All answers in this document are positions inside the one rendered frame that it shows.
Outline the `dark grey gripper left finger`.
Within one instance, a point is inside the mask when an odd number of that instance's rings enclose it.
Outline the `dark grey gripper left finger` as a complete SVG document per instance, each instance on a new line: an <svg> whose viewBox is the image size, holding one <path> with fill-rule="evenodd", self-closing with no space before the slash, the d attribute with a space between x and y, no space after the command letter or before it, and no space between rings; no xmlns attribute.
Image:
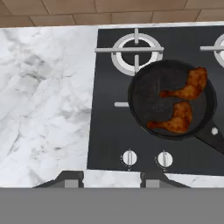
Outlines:
<svg viewBox="0 0 224 224"><path fill-rule="evenodd" d="M55 179L46 181L37 188L83 188L84 171L62 171Z"/></svg>

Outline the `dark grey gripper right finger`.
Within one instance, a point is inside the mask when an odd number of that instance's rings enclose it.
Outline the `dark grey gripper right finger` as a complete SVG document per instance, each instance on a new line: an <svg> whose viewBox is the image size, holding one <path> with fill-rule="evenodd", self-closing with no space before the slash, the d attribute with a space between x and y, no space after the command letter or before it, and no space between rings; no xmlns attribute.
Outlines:
<svg viewBox="0 0 224 224"><path fill-rule="evenodd" d="M141 172L141 188L187 188L187 185L168 179L162 172Z"/></svg>

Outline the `browned chicken drumstick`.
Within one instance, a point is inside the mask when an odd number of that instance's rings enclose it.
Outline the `browned chicken drumstick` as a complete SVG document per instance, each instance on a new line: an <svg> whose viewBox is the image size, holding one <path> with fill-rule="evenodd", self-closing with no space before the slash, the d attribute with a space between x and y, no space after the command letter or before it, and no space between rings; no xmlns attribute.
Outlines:
<svg viewBox="0 0 224 224"><path fill-rule="evenodd" d="M161 98L176 97L185 100L195 100L207 85L207 70L198 67L190 70L184 87L174 91L164 90L159 93Z"/></svg>
<svg viewBox="0 0 224 224"><path fill-rule="evenodd" d="M173 133L186 133L193 119L193 112L189 102L181 101L173 105L173 113L167 121L149 121L147 127L150 130L164 129Z"/></svg>

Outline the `black frying pan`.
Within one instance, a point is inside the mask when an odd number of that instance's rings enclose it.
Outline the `black frying pan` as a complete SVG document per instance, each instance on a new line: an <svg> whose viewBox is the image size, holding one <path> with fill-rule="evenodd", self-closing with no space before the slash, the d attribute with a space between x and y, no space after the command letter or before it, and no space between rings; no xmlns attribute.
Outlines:
<svg viewBox="0 0 224 224"><path fill-rule="evenodd" d="M213 116L216 110L216 94L209 80L202 96L192 103L193 120L190 129L184 134L172 134L168 130L150 130L147 122L151 118L168 118L172 114L172 104L175 99L162 100L158 91L162 88L180 88L186 81L187 73L194 66L178 60L160 60L140 69L129 84L128 104L136 122L146 131L157 137L169 140L183 140L197 137L224 154L224 136L218 132L212 134L215 128Z"/></svg>

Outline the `white hob knob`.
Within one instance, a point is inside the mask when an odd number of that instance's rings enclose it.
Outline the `white hob knob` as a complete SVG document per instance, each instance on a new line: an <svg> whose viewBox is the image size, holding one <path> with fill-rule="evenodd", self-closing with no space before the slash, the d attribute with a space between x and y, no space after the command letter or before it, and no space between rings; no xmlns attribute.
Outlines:
<svg viewBox="0 0 224 224"><path fill-rule="evenodd" d="M127 166L132 166L137 162L137 154L133 150L128 149L122 154L122 161Z"/></svg>
<svg viewBox="0 0 224 224"><path fill-rule="evenodd" d="M162 151L157 156L157 162L164 168L170 167L173 163L172 155L167 151Z"/></svg>

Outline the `black gas hob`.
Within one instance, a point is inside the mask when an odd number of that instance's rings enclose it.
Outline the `black gas hob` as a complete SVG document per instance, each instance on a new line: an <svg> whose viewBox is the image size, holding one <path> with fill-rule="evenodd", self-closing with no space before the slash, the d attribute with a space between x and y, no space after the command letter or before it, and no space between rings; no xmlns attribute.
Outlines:
<svg viewBox="0 0 224 224"><path fill-rule="evenodd" d="M208 71L216 94L216 110L213 115L215 128L212 134L224 136L224 68L210 52L202 52L201 46L212 44L224 34L223 26L188 26L122 29L101 29L97 45L104 49L114 45L147 47L159 43L164 48L163 60L178 60L193 67L203 66ZM183 140L169 140L152 135L143 129L130 112L129 86L132 76L119 71L112 62L112 54L99 52L96 56L94 91L87 154L90 170L158 172L158 154L167 151L173 163L167 172L176 174L224 176L224 154L195 136ZM143 67L156 61L153 52L140 56ZM171 118L150 120L163 121ZM137 161L127 166L122 154L128 149L137 155Z"/></svg>

